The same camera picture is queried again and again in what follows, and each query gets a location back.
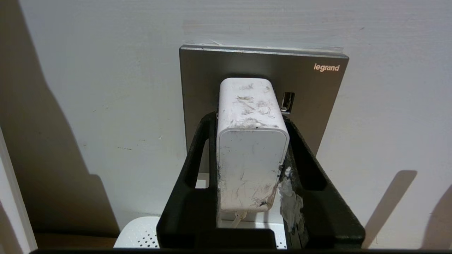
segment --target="gray metal wall plate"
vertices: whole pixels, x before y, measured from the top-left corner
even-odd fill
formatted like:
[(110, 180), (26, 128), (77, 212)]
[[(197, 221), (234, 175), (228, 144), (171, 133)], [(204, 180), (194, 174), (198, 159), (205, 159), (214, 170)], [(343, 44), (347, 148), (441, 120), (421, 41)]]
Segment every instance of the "gray metal wall plate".
[[(183, 45), (179, 57), (187, 149), (201, 118), (217, 109), (220, 83), (230, 77), (255, 77), (272, 83), (280, 105), (285, 92), (295, 94), (287, 116), (314, 154), (348, 63), (346, 55), (333, 52), (200, 45)], [(322, 71), (326, 67), (321, 66), (339, 68)], [(208, 172), (206, 159), (200, 172)]]

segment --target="legrand logo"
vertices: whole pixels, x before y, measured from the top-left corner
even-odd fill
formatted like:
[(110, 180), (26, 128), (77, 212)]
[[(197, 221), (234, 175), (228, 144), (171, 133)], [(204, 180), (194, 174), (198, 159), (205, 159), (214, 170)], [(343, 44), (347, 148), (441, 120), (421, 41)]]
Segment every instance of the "legrand logo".
[(324, 72), (324, 71), (339, 71), (339, 67), (338, 66), (331, 66), (331, 65), (318, 65), (317, 63), (314, 64), (314, 70), (319, 70), (320, 72)]

